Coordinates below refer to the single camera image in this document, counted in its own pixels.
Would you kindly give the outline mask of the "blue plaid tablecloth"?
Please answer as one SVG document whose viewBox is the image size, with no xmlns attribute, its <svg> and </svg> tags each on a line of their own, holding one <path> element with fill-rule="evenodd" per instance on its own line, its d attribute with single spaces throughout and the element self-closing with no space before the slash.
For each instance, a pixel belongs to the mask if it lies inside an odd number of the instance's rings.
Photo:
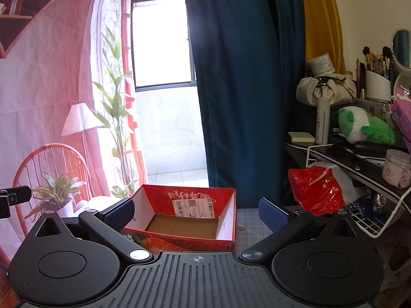
<svg viewBox="0 0 411 308">
<path fill-rule="evenodd" d="M 236 256 L 271 233 L 272 231 L 260 219 L 258 209 L 237 209 Z"/>
</svg>

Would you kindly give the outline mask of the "white labelled jar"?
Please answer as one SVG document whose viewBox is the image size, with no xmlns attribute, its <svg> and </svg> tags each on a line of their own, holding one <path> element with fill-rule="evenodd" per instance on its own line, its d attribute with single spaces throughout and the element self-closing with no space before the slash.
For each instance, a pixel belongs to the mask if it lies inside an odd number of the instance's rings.
<svg viewBox="0 0 411 308">
<path fill-rule="evenodd" d="M 314 77 L 335 73 L 335 68 L 329 54 L 323 54 L 307 61 Z"/>
</svg>

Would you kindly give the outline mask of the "blue curtain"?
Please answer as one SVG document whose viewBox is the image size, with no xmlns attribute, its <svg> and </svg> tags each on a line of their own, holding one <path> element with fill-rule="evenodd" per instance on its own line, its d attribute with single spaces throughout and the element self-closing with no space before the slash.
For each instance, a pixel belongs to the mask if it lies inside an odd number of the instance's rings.
<svg viewBox="0 0 411 308">
<path fill-rule="evenodd" d="M 303 0 L 186 0 L 209 184 L 240 208 L 282 198 L 284 136 L 304 75 Z"/>
</svg>

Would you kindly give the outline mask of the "yellow curtain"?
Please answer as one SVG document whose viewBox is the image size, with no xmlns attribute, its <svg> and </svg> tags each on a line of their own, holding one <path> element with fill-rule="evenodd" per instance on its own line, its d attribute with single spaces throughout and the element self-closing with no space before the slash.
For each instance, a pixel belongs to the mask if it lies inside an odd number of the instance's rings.
<svg viewBox="0 0 411 308">
<path fill-rule="evenodd" d="M 303 0 L 306 59 L 329 54 L 337 72 L 345 70 L 343 34 L 336 0 Z"/>
</svg>

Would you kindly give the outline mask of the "pink printed backdrop cloth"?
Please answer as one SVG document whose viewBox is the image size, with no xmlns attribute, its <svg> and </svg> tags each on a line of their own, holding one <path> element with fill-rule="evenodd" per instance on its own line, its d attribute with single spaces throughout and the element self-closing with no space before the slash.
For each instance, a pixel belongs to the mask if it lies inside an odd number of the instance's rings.
<svg viewBox="0 0 411 308">
<path fill-rule="evenodd" d="M 1 0 L 1 186 L 77 177 L 57 209 L 146 182 L 132 117 L 128 0 Z"/>
</svg>

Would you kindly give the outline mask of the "purple tissue pack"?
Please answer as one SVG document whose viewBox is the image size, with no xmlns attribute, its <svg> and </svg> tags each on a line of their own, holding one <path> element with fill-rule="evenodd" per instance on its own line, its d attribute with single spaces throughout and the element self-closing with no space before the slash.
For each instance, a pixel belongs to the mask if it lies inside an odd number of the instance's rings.
<svg viewBox="0 0 411 308">
<path fill-rule="evenodd" d="M 394 104 L 391 112 L 398 129 L 403 135 L 408 151 L 411 147 L 411 101 L 402 88 L 394 88 Z"/>
</svg>

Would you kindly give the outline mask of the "red plastic bag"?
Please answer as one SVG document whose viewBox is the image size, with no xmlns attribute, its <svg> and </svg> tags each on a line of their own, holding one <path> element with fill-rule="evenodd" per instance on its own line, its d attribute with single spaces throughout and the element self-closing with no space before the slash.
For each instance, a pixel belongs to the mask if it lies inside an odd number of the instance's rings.
<svg viewBox="0 0 411 308">
<path fill-rule="evenodd" d="M 289 169 L 288 180 L 294 200 L 314 216 L 333 214 L 345 207 L 342 187 L 331 168 Z"/>
</svg>

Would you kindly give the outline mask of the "green white plush toy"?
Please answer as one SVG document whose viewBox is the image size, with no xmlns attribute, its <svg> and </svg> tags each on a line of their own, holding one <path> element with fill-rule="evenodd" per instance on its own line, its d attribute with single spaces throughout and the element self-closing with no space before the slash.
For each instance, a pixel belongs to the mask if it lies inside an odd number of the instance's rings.
<svg viewBox="0 0 411 308">
<path fill-rule="evenodd" d="M 393 129 L 383 120 L 360 107 L 343 107 L 338 110 L 339 128 L 347 142 L 374 142 L 395 145 Z"/>
</svg>

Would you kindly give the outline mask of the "beige drawstring bag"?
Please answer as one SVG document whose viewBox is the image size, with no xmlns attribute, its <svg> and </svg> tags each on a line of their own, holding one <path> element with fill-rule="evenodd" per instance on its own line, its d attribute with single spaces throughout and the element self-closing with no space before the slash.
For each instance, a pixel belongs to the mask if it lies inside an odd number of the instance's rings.
<svg viewBox="0 0 411 308">
<path fill-rule="evenodd" d="M 354 82 L 342 74 L 306 77 L 297 86 L 296 98 L 313 107 L 318 106 L 320 98 L 328 98 L 331 106 L 349 104 L 357 98 L 357 89 Z"/>
</svg>

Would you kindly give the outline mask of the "round vanity mirror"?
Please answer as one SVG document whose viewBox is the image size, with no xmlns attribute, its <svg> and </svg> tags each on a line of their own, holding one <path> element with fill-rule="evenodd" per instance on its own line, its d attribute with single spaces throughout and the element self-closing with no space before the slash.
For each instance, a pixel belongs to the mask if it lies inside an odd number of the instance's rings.
<svg viewBox="0 0 411 308">
<path fill-rule="evenodd" d="M 410 77 L 410 30 L 400 28 L 396 30 L 391 40 L 391 50 L 394 57 L 394 64 L 399 73 Z"/>
</svg>

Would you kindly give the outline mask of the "yellow sticky note pad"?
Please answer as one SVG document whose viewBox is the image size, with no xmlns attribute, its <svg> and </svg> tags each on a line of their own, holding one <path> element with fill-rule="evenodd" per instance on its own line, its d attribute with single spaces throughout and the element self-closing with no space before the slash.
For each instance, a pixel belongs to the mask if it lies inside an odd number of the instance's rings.
<svg viewBox="0 0 411 308">
<path fill-rule="evenodd" d="M 315 138 L 308 132 L 288 132 L 291 142 L 315 143 Z"/>
</svg>

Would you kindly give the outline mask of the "clear jar with lid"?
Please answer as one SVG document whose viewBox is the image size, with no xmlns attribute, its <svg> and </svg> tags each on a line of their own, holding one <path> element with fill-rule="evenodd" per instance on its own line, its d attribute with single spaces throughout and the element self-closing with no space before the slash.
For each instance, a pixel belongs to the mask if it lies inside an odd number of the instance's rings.
<svg viewBox="0 0 411 308">
<path fill-rule="evenodd" d="M 388 149 L 382 170 L 384 180 L 397 188 L 410 185 L 410 154 Z"/>
</svg>

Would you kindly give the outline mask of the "red strawberry cardboard box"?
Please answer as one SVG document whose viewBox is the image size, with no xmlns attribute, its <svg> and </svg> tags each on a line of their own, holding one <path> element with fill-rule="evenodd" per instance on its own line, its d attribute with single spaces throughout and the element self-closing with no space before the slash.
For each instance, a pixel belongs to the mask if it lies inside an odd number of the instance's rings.
<svg viewBox="0 0 411 308">
<path fill-rule="evenodd" d="M 153 254 L 235 248 L 234 188 L 144 184 L 132 200 L 134 217 L 122 233 Z"/>
</svg>

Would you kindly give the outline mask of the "white brush holder cup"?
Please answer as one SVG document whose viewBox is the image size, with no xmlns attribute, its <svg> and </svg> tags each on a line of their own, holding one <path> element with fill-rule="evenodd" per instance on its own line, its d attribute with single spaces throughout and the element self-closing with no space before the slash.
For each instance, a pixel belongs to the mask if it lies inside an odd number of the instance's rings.
<svg viewBox="0 0 411 308">
<path fill-rule="evenodd" d="M 390 81 L 372 71 L 366 71 L 366 98 L 389 102 L 391 100 Z"/>
</svg>

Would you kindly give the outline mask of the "white spray bottle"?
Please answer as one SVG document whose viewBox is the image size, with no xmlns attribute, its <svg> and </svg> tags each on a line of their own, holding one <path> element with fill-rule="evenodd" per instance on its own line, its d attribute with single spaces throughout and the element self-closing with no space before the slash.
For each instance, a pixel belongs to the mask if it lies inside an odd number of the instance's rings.
<svg viewBox="0 0 411 308">
<path fill-rule="evenodd" d="M 317 116 L 316 116 L 316 131 L 315 143 L 318 145 L 326 145 L 328 143 L 330 124 L 330 99 L 321 97 L 318 99 Z"/>
</svg>

